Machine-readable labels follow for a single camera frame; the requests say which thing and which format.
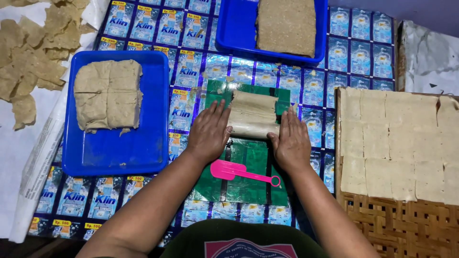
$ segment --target pink plastic spatula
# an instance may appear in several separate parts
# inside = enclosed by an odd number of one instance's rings
[[[276,187],[280,185],[280,178],[276,175],[273,175],[272,177],[264,176],[264,175],[258,175],[254,173],[249,173],[247,172],[247,168],[245,165],[234,163],[234,162],[229,162],[229,161],[224,161],[221,159],[218,159],[212,164],[210,164],[210,173],[212,176],[216,178],[221,178],[221,179],[226,179],[226,180],[233,180],[235,176],[242,176],[242,177],[247,177],[250,179],[255,179],[263,182],[268,182],[272,186]],[[279,181],[277,185],[274,185],[272,182],[273,178],[277,178]]]

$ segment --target woven bamboo tray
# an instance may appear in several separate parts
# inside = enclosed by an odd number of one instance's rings
[[[341,191],[341,94],[339,90],[335,94],[335,189],[339,204],[382,257],[459,258],[459,206],[424,200],[394,201]]]

